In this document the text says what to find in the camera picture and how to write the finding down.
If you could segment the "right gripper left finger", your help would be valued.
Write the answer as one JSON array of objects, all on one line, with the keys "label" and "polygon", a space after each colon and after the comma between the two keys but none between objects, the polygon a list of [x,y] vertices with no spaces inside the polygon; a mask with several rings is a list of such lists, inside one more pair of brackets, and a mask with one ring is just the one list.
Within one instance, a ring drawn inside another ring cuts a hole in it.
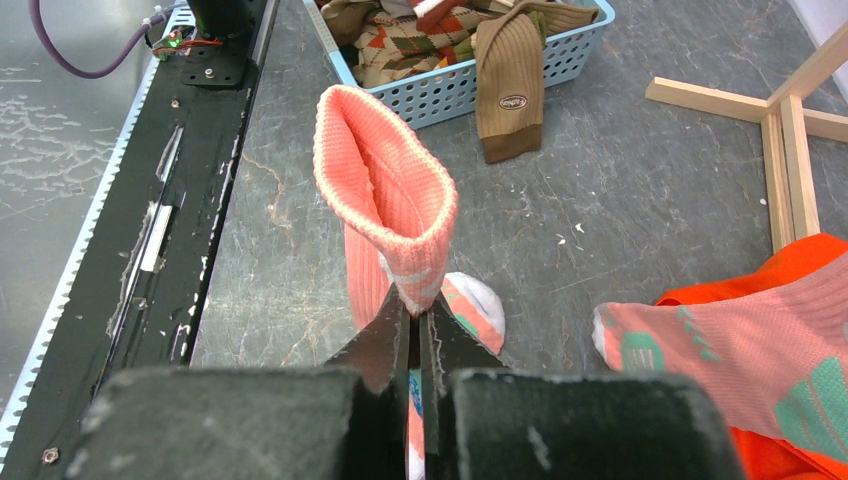
[{"label": "right gripper left finger", "polygon": [[82,418],[66,479],[403,479],[409,316],[391,288],[324,364],[146,368]]}]

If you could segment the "pink sock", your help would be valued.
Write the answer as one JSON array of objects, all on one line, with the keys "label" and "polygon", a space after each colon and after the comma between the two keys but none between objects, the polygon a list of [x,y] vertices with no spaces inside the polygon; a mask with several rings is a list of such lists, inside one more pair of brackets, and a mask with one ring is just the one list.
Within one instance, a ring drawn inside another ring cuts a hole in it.
[{"label": "pink sock", "polygon": [[447,169],[395,112],[364,90],[326,89],[317,104],[314,177],[344,234],[356,335],[329,360],[353,368],[389,417],[391,468],[455,477],[448,380],[496,367],[500,298],[447,268],[458,193]]},{"label": "pink sock", "polygon": [[706,304],[604,303],[592,338],[621,371],[679,373],[727,424],[847,459],[847,258]]}]

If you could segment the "brown tan sock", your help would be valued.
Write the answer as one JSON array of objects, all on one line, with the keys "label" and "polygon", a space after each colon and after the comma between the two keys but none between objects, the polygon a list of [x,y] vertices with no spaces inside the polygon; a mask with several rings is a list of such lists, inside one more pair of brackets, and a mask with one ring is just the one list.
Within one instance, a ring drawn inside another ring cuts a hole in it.
[{"label": "brown tan sock", "polygon": [[488,164],[541,148],[543,50],[540,29],[525,13],[484,21],[476,32],[475,116]]}]

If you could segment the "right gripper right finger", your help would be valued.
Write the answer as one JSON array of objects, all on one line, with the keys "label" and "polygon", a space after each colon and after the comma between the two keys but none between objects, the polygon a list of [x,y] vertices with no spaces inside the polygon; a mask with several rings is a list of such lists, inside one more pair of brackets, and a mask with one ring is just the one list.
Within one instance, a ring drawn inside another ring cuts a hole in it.
[{"label": "right gripper right finger", "polygon": [[741,479],[724,420],[668,373],[507,368],[438,299],[419,317],[428,479]]}]

